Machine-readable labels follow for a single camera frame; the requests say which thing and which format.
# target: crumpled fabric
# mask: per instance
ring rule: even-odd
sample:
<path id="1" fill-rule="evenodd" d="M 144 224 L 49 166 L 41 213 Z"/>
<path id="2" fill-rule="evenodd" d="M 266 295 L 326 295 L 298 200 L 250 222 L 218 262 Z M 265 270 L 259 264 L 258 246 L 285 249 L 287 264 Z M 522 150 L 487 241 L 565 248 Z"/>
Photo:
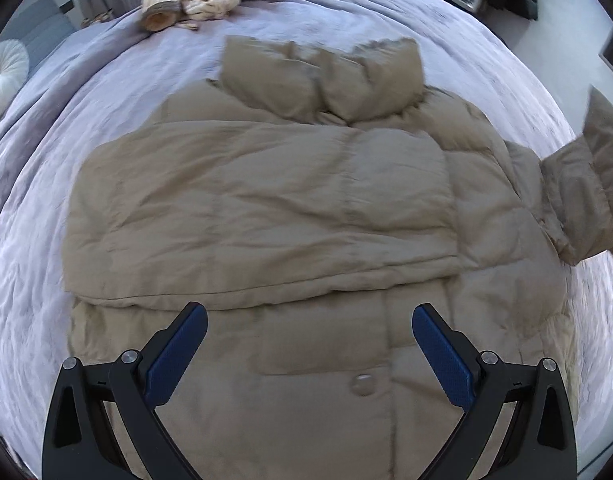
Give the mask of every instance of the crumpled fabric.
<path id="1" fill-rule="evenodd" d="M 159 32 L 175 25 L 182 10 L 181 0 L 142 0 L 142 27 Z"/>
<path id="2" fill-rule="evenodd" d="M 184 12 L 197 22 L 225 18 L 239 4 L 240 0 L 182 0 Z"/>

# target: jacket sleeve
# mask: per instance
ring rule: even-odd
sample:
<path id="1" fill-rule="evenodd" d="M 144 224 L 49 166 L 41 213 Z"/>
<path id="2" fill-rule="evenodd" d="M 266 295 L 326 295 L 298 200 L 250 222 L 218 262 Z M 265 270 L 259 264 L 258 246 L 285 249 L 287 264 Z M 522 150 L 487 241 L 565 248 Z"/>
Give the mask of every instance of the jacket sleeve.
<path id="1" fill-rule="evenodd" d="M 584 133 L 541 163 L 544 222 L 560 258 L 613 252 L 613 106 L 591 89 Z"/>
<path id="2" fill-rule="evenodd" d="M 182 12 L 182 0 L 142 0 L 140 23 L 149 32 L 172 27 Z"/>

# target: gray upholstered headboard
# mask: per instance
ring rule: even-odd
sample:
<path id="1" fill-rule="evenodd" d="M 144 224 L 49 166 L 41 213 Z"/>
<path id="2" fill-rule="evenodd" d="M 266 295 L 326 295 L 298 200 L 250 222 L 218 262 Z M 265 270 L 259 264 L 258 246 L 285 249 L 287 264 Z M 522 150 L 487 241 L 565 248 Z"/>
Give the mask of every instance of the gray upholstered headboard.
<path id="1" fill-rule="evenodd" d="M 19 40 L 29 52 L 29 76 L 66 38 L 75 32 L 73 23 L 53 0 L 38 0 L 11 18 L 0 41 Z"/>

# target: blue gripper pad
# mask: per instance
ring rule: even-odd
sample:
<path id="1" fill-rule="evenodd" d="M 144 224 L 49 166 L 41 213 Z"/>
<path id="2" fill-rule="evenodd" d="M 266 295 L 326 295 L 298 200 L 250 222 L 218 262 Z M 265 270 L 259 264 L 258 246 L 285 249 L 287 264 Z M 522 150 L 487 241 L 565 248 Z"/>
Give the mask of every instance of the blue gripper pad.
<path id="1" fill-rule="evenodd" d="M 413 335 L 451 404 L 467 412 L 475 402 L 473 376 L 424 307 L 413 312 Z"/>
<path id="2" fill-rule="evenodd" d="M 207 330 L 206 309 L 196 303 L 147 372 L 144 400 L 151 410 L 171 399 Z"/>

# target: gray floor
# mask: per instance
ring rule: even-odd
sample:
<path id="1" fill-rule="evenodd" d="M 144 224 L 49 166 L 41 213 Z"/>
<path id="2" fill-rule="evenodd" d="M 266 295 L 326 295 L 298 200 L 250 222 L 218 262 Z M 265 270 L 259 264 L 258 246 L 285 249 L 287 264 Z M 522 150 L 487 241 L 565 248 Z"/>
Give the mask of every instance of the gray floor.
<path id="1" fill-rule="evenodd" d="M 539 20 L 529 22 L 491 9 L 485 22 L 546 86 L 576 133 L 582 131 L 591 85 L 613 103 L 613 72 L 599 57 L 613 23 L 597 0 L 539 0 Z M 583 468 L 613 441 L 613 410 L 603 435 L 579 454 Z M 579 476 L 595 477 L 613 451 Z"/>

